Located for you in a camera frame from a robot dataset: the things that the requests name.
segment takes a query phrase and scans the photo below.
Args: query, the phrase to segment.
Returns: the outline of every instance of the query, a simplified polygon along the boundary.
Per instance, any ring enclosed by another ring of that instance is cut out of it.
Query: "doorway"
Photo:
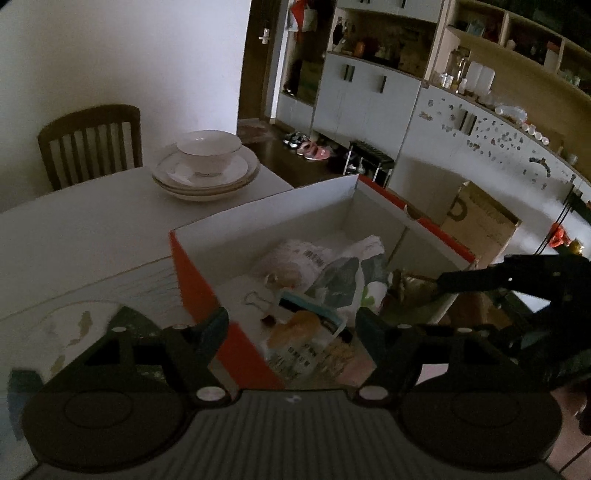
[[[242,63],[239,120],[264,117],[264,102],[267,97],[280,3],[280,0],[252,0]],[[271,29],[271,36],[266,45],[259,39],[265,27]]]

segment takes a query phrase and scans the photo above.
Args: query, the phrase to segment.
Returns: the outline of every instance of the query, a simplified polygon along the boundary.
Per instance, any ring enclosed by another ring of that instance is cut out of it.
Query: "pink shoe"
[[[319,147],[315,145],[310,151],[304,155],[304,158],[308,161],[322,161],[330,158],[331,151],[328,147]]]
[[[310,150],[312,148],[314,148],[315,146],[316,146],[316,144],[313,141],[304,142],[300,145],[300,148],[298,148],[295,153],[297,153],[299,156],[302,157],[302,156],[308,154],[310,152]]]

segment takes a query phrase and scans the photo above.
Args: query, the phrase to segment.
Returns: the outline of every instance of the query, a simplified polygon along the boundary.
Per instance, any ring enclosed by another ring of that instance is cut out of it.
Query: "screw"
[[[197,398],[202,401],[219,401],[226,396],[226,391],[220,387],[202,387],[197,390]]]
[[[380,401],[388,396],[388,390],[378,385],[366,385],[359,390],[359,396],[364,400]]]

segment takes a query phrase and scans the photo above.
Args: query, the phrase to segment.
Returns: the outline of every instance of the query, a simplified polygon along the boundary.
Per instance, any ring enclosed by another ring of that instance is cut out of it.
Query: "cardboard box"
[[[322,64],[303,61],[300,70],[300,83],[297,88],[297,97],[306,103],[316,103],[316,93],[322,76]]]
[[[457,193],[441,229],[466,245],[485,268],[501,255],[521,220],[472,182]]]
[[[181,297],[193,319],[202,321],[220,305],[230,314],[228,337],[217,358],[241,388],[283,387],[257,351],[268,336],[262,312],[245,303],[252,291],[272,300],[273,293],[248,273],[281,241],[297,238],[340,250],[378,235],[390,270],[404,267],[438,277],[470,268],[475,257],[467,248],[406,210],[402,200],[366,177],[347,176],[247,203],[170,232]],[[449,304],[455,297],[450,296]]]

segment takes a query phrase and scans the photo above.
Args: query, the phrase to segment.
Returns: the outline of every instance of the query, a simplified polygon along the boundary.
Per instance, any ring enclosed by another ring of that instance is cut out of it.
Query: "plastic bag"
[[[388,290],[384,246],[372,235],[349,248],[320,273],[306,294],[355,325],[360,307],[377,312]]]
[[[252,274],[268,286],[304,292],[333,259],[331,249],[301,240],[287,240],[259,260]]]

